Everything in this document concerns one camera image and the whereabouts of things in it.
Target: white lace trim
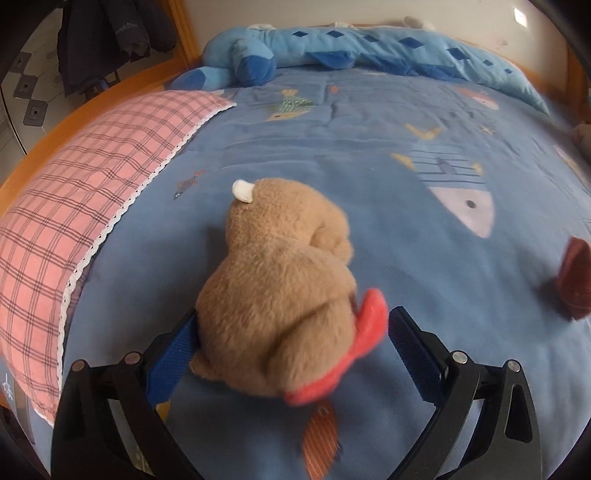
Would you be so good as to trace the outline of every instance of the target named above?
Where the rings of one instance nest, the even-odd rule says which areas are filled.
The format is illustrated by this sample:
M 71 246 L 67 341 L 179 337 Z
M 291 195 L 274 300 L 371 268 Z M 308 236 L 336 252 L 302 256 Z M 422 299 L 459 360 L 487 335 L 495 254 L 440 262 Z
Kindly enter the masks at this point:
M 33 410 L 35 410 L 35 413 L 39 415 L 43 420 L 45 420 L 51 428 L 53 428 L 54 421 L 48 419 L 43 413 L 37 410 L 37 407 L 33 404 L 33 402 L 31 402 L 31 405 L 33 406 Z
M 89 249 L 86 252 L 86 254 L 84 255 L 84 257 L 82 257 L 82 260 L 80 260 L 78 262 L 78 264 L 76 265 L 76 268 L 74 269 L 74 271 L 70 275 L 70 278 L 68 279 L 68 282 L 66 284 L 66 288 L 64 290 L 63 297 L 61 299 L 60 323 L 58 325 L 58 331 L 57 331 L 57 385 L 58 385 L 60 393 L 61 393 L 61 383 L 63 381 L 62 374 L 63 374 L 64 366 L 63 366 L 62 359 L 63 359 L 63 355 L 64 355 L 64 336 L 65 336 L 65 328 L 66 328 L 67 310 L 68 310 L 68 307 L 70 306 L 70 301 L 72 299 L 72 292 L 74 292 L 74 289 L 76 288 L 76 284 L 78 283 L 78 280 L 80 279 L 80 276 L 82 275 L 82 271 L 90 263 L 90 260 L 92 259 L 92 257 L 94 256 L 94 254 L 96 253 L 96 251 L 98 250 L 100 245 L 105 241 L 105 238 L 107 237 L 107 235 L 113 230 L 113 227 L 115 226 L 115 224 L 117 222 L 119 222 L 119 220 L 121 219 L 123 214 L 125 212 L 127 212 L 127 210 L 129 209 L 129 207 L 131 205 L 133 205 L 133 203 L 135 202 L 135 200 L 137 199 L 139 194 L 142 193 L 142 191 L 150 184 L 150 182 L 156 178 L 156 176 L 164 169 L 164 167 L 166 165 L 169 164 L 169 162 L 174 158 L 174 156 L 178 153 L 178 151 L 185 145 L 185 143 L 187 143 L 189 140 L 191 140 L 191 138 L 197 132 L 197 130 L 199 130 L 207 121 L 209 121 L 211 118 L 213 118 L 219 112 L 223 112 L 224 110 L 228 110 L 229 108 L 231 108 L 233 106 L 236 106 L 235 102 L 231 102 L 228 105 L 219 107 L 217 110 L 214 110 L 213 112 L 209 113 L 207 116 L 202 118 L 201 121 L 198 124 L 196 124 L 189 131 L 189 133 L 187 135 L 184 136 L 184 138 L 180 141 L 180 143 L 172 150 L 170 155 L 168 155 L 168 157 L 166 157 L 166 159 L 156 168 L 156 170 L 154 170 L 152 172 L 152 175 L 150 175 L 147 179 L 145 179 L 138 186 L 138 188 L 131 195 L 131 197 L 121 206 L 121 208 L 115 212 L 115 214 L 113 215 L 113 218 L 111 220 L 109 220 L 109 223 L 107 223 L 105 228 L 102 229 L 99 236 L 95 239 L 94 243 L 89 247 Z

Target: hanging clothes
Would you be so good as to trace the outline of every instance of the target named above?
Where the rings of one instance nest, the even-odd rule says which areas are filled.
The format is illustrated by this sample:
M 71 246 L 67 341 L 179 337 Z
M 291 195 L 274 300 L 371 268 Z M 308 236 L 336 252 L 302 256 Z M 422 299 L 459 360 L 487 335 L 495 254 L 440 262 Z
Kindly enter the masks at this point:
M 84 92 L 128 61 L 177 42 L 174 24 L 154 0 L 70 0 L 57 38 L 66 95 Z

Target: pink plaid pillow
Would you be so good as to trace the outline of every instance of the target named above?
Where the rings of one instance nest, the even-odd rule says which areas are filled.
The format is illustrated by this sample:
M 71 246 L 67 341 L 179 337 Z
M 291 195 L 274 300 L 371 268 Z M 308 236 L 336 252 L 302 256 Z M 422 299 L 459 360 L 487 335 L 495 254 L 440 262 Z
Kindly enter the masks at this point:
M 48 422 L 69 307 L 92 255 L 195 132 L 234 105 L 205 92 L 129 100 L 75 136 L 0 219 L 0 350 Z

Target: blue blanket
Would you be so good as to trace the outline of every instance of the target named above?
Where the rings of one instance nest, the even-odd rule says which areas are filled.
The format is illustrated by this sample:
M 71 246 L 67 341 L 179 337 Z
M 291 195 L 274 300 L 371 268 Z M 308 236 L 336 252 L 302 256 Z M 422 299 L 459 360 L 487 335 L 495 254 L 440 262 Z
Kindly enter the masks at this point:
M 349 215 L 360 296 L 380 288 L 477 362 L 522 363 L 549 476 L 591 417 L 591 326 L 566 319 L 551 283 L 569 236 L 591 240 L 588 169 L 565 131 L 486 87 L 364 69 L 279 69 L 223 95 L 238 106 L 200 130 L 97 254 L 65 369 L 141 351 L 194 305 L 226 254 L 236 179 L 296 179 Z M 387 340 L 330 400 L 342 448 L 329 480 L 387 478 L 433 411 Z M 309 417 L 187 374 L 168 427 L 207 479 L 304 480 Z

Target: blue plush toy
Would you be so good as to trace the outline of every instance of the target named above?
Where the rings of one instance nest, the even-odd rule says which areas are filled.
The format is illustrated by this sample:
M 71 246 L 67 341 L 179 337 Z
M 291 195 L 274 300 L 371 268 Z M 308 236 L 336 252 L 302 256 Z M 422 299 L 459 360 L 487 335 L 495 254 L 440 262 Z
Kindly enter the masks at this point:
M 513 64 L 437 32 L 402 27 L 232 28 L 210 40 L 203 67 L 178 77 L 177 90 L 264 85 L 281 67 L 361 65 L 404 76 L 462 79 L 499 90 L 548 113 L 544 100 Z

